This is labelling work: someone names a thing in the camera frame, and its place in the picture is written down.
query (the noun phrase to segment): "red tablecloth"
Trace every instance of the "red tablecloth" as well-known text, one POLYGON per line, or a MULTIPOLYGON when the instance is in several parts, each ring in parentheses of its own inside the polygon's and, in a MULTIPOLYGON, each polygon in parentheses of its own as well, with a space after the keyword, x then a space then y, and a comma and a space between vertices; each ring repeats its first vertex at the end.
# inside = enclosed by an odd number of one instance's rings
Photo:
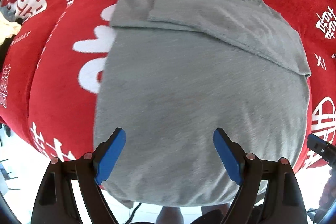
MULTIPOLYGON (((68 160, 93 150, 95 102, 115 36, 108 22, 116 1, 2 0, 26 21, 3 66, 0 115, 48 157, 68 160)), ((306 50, 312 70, 307 132, 335 144, 336 0, 264 1, 299 32, 306 50)), ((319 159, 304 146, 295 171, 325 164, 319 159)))

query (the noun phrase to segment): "silver bolt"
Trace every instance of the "silver bolt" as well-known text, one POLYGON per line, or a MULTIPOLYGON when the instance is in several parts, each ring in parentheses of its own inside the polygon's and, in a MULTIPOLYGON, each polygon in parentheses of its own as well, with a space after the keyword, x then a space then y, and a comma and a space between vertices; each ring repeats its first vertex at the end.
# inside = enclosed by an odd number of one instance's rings
POLYGON ((92 153, 88 152, 84 154, 84 159, 89 160, 90 158, 92 158, 92 153))
POLYGON ((52 158, 50 161, 51 164, 56 164, 58 163, 58 158, 52 158))
POLYGON ((281 158, 280 159, 280 162, 282 163, 282 164, 288 164, 288 160, 287 159, 285 159, 285 158, 281 158))
POLYGON ((255 159, 255 154, 253 154, 253 153, 247 153, 247 154, 246 154, 246 157, 247 157, 249 160, 254 160, 254 159, 255 159))

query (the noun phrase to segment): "blue rubber tip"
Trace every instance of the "blue rubber tip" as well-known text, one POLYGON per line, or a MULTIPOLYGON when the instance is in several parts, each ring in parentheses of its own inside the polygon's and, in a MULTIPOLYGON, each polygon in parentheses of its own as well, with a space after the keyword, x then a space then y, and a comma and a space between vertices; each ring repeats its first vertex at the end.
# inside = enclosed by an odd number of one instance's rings
POLYGON ((217 129, 213 133, 213 143, 230 179, 235 181, 237 185, 241 186, 243 184, 243 177, 239 162, 236 160, 229 146, 217 129))
POLYGON ((110 147, 107 149, 105 155, 102 157, 97 168, 97 175, 95 181, 98 185, 107 180, 116 164, 120 153, 122 152, 126 143, 126 133, 123 129, 120 129, 118 135, 113 140, 110 147))

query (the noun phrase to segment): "gray fabric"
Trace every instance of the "gray fabric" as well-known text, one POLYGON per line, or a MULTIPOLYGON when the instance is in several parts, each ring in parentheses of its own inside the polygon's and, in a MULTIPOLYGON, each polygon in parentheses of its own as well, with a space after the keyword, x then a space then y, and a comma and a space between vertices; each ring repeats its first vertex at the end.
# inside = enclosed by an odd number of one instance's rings
POLYGON ((94 145, 126 131, 104 183, 117 200, 232 201, 238 187, 213 145, 218 127, 261 159, 297 161, 310 70, 298 33, 262 0, 118 0, 110 25, 117 37, 94 145))
POLYGON ((15 13, 8 10, 7 7, 0 7, 0 13, 2 13, 3 17, 9 22, 15 22, 15 13))

